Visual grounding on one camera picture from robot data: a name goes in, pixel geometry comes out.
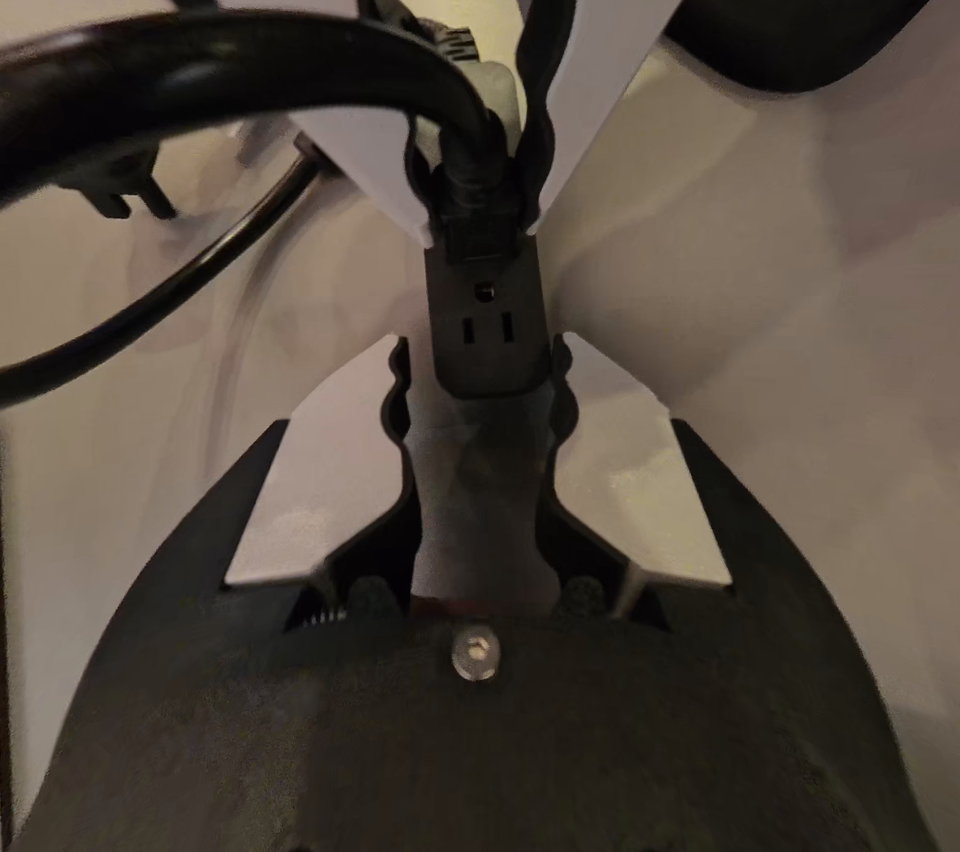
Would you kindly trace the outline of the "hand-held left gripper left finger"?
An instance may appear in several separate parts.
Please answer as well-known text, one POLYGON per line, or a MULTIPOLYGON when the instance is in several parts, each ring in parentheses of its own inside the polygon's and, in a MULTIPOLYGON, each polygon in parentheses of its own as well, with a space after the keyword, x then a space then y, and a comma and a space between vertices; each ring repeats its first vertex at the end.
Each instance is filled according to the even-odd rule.
POLYGON ((411 598, 421 506, 404 438, 407 338, 387 334, 321 382, 285 422, 224 584, 328 582, 344 601, 378 577, 411 598))

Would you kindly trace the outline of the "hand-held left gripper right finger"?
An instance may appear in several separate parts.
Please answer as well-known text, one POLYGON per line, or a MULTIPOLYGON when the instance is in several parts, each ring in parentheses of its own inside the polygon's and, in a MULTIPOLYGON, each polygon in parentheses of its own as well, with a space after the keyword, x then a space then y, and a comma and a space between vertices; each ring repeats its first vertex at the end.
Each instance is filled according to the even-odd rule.
POLYGON ((731 586, 656 394, 573 332, 555 338, 551 385, 535 544, 557 575, 558 605, 632 616, 649 586, 731 586))

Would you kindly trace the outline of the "black power strip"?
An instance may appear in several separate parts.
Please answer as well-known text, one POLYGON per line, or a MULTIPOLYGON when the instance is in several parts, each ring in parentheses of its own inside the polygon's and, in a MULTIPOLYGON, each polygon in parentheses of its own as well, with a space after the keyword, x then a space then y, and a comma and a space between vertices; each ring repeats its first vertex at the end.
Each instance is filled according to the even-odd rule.
POLYGON ((425 251, 433 364, 459 400, 509 398, 548 377, 550 338, 536 239, 520 237, 513 258, 450 263, 425 251))

